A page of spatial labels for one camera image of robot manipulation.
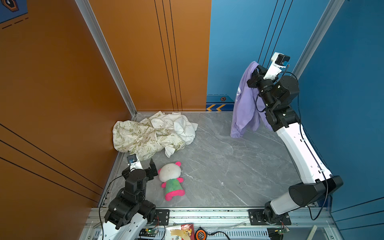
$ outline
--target purple garment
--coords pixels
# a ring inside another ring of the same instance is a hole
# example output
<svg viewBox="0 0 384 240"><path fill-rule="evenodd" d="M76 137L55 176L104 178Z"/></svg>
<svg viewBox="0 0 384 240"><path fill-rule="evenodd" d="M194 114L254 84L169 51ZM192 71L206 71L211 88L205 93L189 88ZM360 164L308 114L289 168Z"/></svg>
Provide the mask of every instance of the purple garment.
<svg viewBox="0 0 384 240"><path fill-rule="evenodd" d="M233 107L231 137L242 137L247 127L256 131L260 125L260 119L263 121L266 128L272 130L271 125L265 117L265 111L260 113L256 109L255 100L259 90L257 88L249 88L247 81L251 78L253 71L259 64L251 62L245 70L243 77L240 80L239 88L236 93L235 105ZM261 97L257 99L257 108L263 110L265 108Z"/></svg>

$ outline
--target robotic arm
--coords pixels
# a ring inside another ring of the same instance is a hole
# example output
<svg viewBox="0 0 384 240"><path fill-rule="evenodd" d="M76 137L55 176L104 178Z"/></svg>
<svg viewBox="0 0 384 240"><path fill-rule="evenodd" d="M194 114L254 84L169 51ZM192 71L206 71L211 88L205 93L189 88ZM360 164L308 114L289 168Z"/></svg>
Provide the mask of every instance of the robotic arm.
<svg viewBox="0 0 384 240"><path fill-rule="evenodd" d="M284 54L274 53L268 71L259 65L247 81L248 87L259 90L266 119L285 143L302 181L265 204L263 219L269 224L280 222L287 212L322 199L343 185L341 177L333 176L317 156L305 138L299 117L289 105L299 95L298 80L283 75L278 81L277 75L286 68L289 59Z"/></svg>

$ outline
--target orange wall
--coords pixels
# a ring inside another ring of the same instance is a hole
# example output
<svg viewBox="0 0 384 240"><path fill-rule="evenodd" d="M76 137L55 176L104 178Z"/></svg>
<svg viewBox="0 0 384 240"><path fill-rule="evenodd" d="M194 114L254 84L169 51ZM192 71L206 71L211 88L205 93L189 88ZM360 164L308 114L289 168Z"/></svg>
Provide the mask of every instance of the orange wall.
<svg viewBox="0 0 384 240"><path fill-rule="evenodd" d="M117 155L112 127L130 115L75 1L28 1L28 14L8 22L0 26L2 238L77 239Z"/></svg>
<svg viewBox="0 0 384 240"><path fill-rule="evenodd" d="M205 110L211 1L90 3L138 111Z"/></svg>

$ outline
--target gray marble surface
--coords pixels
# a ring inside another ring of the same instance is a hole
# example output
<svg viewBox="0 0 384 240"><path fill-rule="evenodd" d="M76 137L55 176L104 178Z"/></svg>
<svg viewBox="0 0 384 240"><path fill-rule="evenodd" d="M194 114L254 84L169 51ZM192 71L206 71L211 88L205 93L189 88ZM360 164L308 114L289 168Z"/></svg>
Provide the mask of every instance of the gray marble surface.
<svg viewBox="0 0 384 240"><path fill-rule="evenodd" d="M136 121L153 114L138 114ZM165 200L165 190L158 177L147 183L146 199L158 207L264 206L288 191L300 179L283 141L263 125L256 132L248 130L242 138L230 137L232 113L184 113L199 124L192 144L170 158L164 150L153 156L156 167L181 162L182 197ZM149 160L142 161L143 168ZM126 157L119 174L128 166ZM117 179L111 198L124 187Z"/></svg>

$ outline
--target white cloth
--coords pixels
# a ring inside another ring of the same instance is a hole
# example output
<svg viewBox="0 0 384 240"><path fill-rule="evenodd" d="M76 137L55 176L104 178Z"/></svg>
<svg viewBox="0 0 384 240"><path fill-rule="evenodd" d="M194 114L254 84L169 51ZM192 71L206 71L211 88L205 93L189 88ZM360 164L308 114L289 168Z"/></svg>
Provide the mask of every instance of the white cloth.
<svg viewBox="0 0 384 240"><path fill-rule="evenodd" d="M197 124L190 123L180 113L159 111L141 122L116 122L112 130L113 145L119 152L135 153L140 161L150 159L163 148L166 156L170 157L193 141L196 129Z"/></svg>

